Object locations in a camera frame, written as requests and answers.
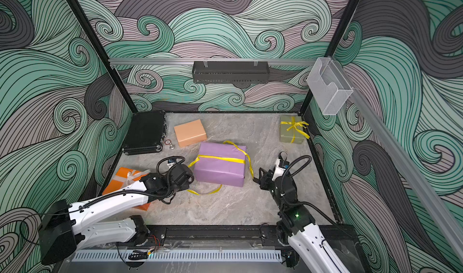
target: aluminum rail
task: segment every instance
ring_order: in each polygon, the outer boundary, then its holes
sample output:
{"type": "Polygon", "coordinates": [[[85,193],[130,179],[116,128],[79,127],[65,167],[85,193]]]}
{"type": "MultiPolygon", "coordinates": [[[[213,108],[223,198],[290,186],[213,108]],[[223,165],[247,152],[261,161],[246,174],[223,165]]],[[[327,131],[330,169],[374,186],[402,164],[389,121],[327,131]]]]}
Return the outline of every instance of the aluminum rail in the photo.
{"type": "Polygon", "coordinates": [[[252,61],[268,62],[269,65],[313,66],[316,58],[311,59],[281,59],[281,58],[168,58],[168,57],[123,57],[109,58],[109,63],[115,65],[193,65],[195,61],[252,61]]]}

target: ribbon bow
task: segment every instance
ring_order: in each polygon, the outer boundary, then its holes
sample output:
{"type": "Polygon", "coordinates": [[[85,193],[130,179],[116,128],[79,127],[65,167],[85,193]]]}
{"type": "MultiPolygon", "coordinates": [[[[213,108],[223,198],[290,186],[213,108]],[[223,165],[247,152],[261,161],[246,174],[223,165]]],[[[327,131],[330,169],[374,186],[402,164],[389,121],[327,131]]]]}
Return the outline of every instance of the ribbon bow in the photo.
{"type": "Polygon", "coordinates": [[[145,176],[147,174],[151,173],[151,170],[146,170],[146,171],[143,171],[143,172],[137,172],[135,173],[135,170],[133,171],[129,171],[127,173],[127,180],[124,182],[124,184],[122,185],[122,187],[124,186],[128,186],[130,184],[133,184],[135,183],[134,179],[138,178],[138,177],[142,177],[142,176],[145,176]]]}
{"type": "Polygon", "coordinates": [[[309,136],[307,133],[305,133],[304,131],[301,131],[300,129],[297,128],[298,126],[301,126],[301,127],[303,127],[303,128],[307,128],[307,127],[304,126],[304,125],[307,125],[307,126],[308,126],[309,124],[308,124],[307,122],[305,122],[305,121],[298,121],[298,122],[296,122],[296,118],[295,118],[294,116],[292,116],[292,117],[291,117],[291,122],[289,122],[289,121],[282,121],[281,124],[282,124],[282,125],[291,125],[290,127],[288,127],[288,129],[287,129],[286,131],[290,131],[290,130],[294,129],[294,131],[293,131],[293,139],[291,140],[291,143],[293,143],[293,142],[294,142],[294,139],[296,139],[296,131],[297,131],[298,133],[302,134],[305,138],[310,138],[310,136],[309,136]]]}

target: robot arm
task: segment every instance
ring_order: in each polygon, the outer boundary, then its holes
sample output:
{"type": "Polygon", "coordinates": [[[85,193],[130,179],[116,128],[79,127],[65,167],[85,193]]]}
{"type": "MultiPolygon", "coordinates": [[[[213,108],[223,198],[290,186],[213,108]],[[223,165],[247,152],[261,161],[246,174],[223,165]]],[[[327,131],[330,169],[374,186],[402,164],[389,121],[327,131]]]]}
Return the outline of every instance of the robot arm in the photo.
{"type": "Polygon", "coordinates": [[[117,222],[98,222],[128,208],[154,200],[163,201],[188,189],[194,180],[193,173],[182,164],[183,161],[176,162],[178,158],[185,160],[172,156],[160,161],[168,160],[168,172],[149,173],[107,195],[70,205],[66,200],[53,203],[38,229],[42,264],[54,264],[77,249],[97,244],[115,241],[144,243],[149,231],[141,216],[117,222]]]}
{"type": "Polygon", "coordinates": [[[323,237],[319,226],[297,199],[297,186],[292,176],[307,166],[312,158],[308,155],[298,158],[291,164],[283,160],[281,154],[275,162],[275,168],[268,172],[259,169],[259,178],[254,181],[263,190],[268,190],[280,208],[281,221],[276,223],[278,239],[282,244],[290,245],[304,260],[313,273],[349,273],[339,257],[323,237]],[[299,160],[309,159],[293,175],[289,169],[299,160]]]}
{"type": "Polygon", "coordinates": [[[331,246],[323,238],[320,227],[317,224],[309,224],[304,231],[288,237],[288,243],[304,263],[310,272],[349,273],[331,246]]]}

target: black suitcase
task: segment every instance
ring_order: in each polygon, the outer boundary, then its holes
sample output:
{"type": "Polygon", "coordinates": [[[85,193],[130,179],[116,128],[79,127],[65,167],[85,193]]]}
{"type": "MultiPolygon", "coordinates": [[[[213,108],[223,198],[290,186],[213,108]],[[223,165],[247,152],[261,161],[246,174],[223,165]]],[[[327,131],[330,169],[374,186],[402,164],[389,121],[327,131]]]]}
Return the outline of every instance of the black suitcase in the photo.
{"type": "Polygon", "coordinates": [[[129,130],[122,143],[124,154],[158,153],[163,149],[163,140],[167,133],[166,113],[134,113],[129,130]]]}

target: perforated metal panel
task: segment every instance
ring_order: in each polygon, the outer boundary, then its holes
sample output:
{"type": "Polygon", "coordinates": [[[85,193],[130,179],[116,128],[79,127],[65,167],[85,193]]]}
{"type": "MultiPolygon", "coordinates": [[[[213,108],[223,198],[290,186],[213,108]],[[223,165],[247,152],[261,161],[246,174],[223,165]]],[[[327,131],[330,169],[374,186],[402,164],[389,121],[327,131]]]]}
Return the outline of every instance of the perforated metal panel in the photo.
{"type": "MultiPolygon", "coordinates": [[[[133,250],[119,250],[122,258],[127,259],[133,250]]],[[[122,261],[117,250],[80,250],[77,251],[73,262],[122,261]]],[[[279,250],[169,250],[151,254],[147,261],[154,262],[282,262],[279,250]]]]}

